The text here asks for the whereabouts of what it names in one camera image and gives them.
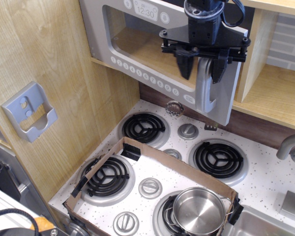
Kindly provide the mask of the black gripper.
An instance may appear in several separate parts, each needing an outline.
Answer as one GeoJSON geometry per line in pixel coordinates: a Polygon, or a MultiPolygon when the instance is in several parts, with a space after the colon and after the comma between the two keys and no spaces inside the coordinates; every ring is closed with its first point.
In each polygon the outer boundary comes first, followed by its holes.
{"type": "Polygon", "coordinates": [[[163,53],[173,54],[183,78],[189,80],[194,57],[213,59],[213,83],[219,83],[229,63],[245,62],[250,39],[244,33],[227,27],[220,17],[201,22],[189,18],[182,27],[160,32],[163,53]]]}

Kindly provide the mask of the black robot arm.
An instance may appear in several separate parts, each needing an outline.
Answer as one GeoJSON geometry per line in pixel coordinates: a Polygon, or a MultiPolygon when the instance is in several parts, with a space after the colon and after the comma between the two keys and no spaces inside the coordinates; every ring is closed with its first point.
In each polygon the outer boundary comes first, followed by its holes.
{"type": "Polygon", "coordinates": [[[176,57],[181,76],[189,79],[194,57],[213,61],[211,76],[213,83],[220,82],[228,64],[245,62],[251,40],[234,30],[245,18],[241,1],[234,3],[241,11],[241,18],[235,23],[225,19],[224,0],[186,0],[184,12],[188,24],[159,33],[163,39],[162,52],[176,57]]]}

